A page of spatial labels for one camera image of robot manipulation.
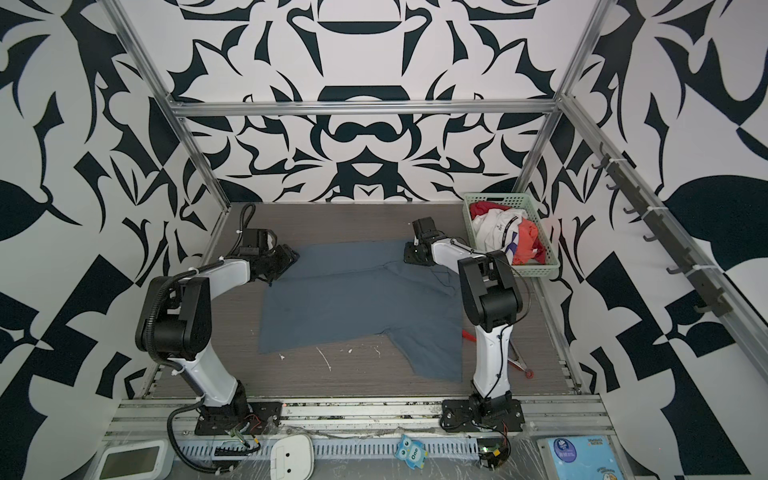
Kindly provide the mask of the grey blue t shirt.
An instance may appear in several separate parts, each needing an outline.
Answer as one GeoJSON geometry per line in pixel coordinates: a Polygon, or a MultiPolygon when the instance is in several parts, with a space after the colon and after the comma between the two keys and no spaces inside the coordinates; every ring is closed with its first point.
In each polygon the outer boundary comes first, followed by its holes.
{"type": "Polygon", "coordinates": [[[263,296],[262,354],[385,334],[419,376],[462,379],[456,273],[404,261],[402,240],[315,244],[263,296]]]}

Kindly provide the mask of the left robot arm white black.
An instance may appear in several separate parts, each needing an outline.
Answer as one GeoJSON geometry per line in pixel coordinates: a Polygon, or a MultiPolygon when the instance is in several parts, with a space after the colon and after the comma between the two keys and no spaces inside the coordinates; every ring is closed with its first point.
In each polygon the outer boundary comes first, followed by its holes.
{"type": "Polygon", "coordinates": [[[270,229],[249,226],[256,211],[246,204],[236,240],[212,263],[151,280],[135,333],[137,348],[181,376],[198,398],[206,421],[244,421],[251,412],[244,386],[224,367],[212,346],[212,302],[252,282],[272,285],[299,260],[270,229]]]}

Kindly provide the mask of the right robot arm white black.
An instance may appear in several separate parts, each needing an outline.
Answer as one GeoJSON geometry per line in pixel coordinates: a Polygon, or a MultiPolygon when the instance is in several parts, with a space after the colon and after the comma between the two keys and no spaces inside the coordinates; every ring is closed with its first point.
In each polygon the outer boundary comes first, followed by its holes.
{"type": "Polygon", "coordinates": [[[475,328],[476,363],[468,412],[446,407],[448,431],[501,429],[522,416],[514,411],[508,378],[508,354],[513,326],[524,317],[523,296],[506,255],[479,252],[445,235],[430,217],[412,223],[404,261],[412,265],[443,266],[459,277],[464,312],[475,328]]]}

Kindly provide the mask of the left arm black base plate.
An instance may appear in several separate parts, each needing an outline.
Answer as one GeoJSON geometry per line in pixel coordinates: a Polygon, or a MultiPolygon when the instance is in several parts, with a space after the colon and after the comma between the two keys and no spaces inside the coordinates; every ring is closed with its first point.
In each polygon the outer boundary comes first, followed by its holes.
{"type": "Polygon", "coordinates": [[[249,402],[243,413],[231,406],[202,407],[194,433],[197,436],[224,435],[237,427],[243,434],[262,435],[280,424],[283,403],[249,402]]]}

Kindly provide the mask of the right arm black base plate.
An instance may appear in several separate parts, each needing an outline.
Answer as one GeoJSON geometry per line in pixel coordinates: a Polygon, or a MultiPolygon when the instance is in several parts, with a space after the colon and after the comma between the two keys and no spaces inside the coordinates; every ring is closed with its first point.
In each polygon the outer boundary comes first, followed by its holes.
{"type": "Polygon", "coordinates": [[[483,400],[472,396],[469,399],[444,400],[439,419],[444,431],[455,433],[518,433],[523,430],[524,423],[521,403],[511,397],[483,400]]]}

